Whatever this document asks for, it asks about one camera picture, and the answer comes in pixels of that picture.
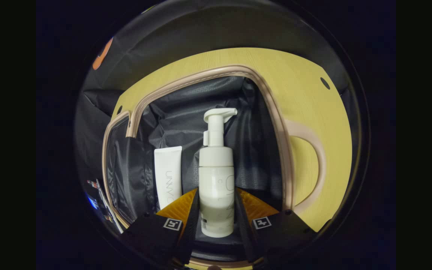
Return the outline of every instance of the pump dispenser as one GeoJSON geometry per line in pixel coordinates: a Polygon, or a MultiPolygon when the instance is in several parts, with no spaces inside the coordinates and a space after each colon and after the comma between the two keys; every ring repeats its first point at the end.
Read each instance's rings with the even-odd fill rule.
{"type": "Polygon", "coordinates": [[[210,109],[204,114],[208,130],[199,150],[199,214],[201,230],[209,237],[225,237],[234,228],[233,150],[224,146],[224,123],[235,108],[210,109]]]}

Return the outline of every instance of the black background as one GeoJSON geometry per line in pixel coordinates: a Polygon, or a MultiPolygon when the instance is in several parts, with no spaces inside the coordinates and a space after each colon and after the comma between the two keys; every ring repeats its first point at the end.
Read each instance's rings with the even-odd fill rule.
{"type": "MultiPolygon", "coordinates": [[[[155,3],[36,2],[37,268],[144,267],[93,225],[99,221],[77,179],[73,121],[94,54],[125,22],[155,3]]],[[[353,61],[369,106],[372,144],[366,179],[349,217],[317,257],[294,262],[301,267],[396,266],[395,5],[356,0],[296,4],[324,24],[353,61]]]]}

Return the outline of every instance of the beige handle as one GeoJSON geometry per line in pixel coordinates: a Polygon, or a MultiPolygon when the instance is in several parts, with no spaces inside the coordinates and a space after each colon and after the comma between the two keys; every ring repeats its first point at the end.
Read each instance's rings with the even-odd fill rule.
{"type": "Polygon", "coordinates": [[[298,137],[310,143],[316,151],[318,158],[319,170],[316,186],[304,200],[293,207],[293,212],[300,214],[316,201],[323,189],[324,178],[326,176],[326,154],[324,153],[323,144],[313,130],[303,124],[287,119],[285,119],[285,124],[289,136],[298,137]]]}

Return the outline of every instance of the hole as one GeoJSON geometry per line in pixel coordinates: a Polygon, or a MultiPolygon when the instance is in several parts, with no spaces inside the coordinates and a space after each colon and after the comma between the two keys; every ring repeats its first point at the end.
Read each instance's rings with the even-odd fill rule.
{"type": "Polygon", "coordinates": [[[323,78],[321,78],[321,82],[322,82],[322,84],[324,84],[324,86],[325,86],[327,89],[329,89],[329,84],[328,84],[328,82],[326,82],[326,80],[324,80],[323,78]]]}

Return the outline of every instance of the orange logo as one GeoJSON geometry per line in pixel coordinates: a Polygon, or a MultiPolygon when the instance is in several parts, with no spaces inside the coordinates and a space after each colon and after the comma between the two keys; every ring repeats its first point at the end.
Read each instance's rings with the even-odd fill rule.
{"type": "Polygon", "coordinates": [[[103,63],[104,58],[108,54],[108,51],[110,50],[111,43],[113,43],[113,38],[111,38],[107,43],[106,46],[104,46],[104,50],[101,53],[101,55],[98,55],[96,59],[93,62],[93,69],[98,69],[99,66],[101,66],[101,63],[103,63]]]}

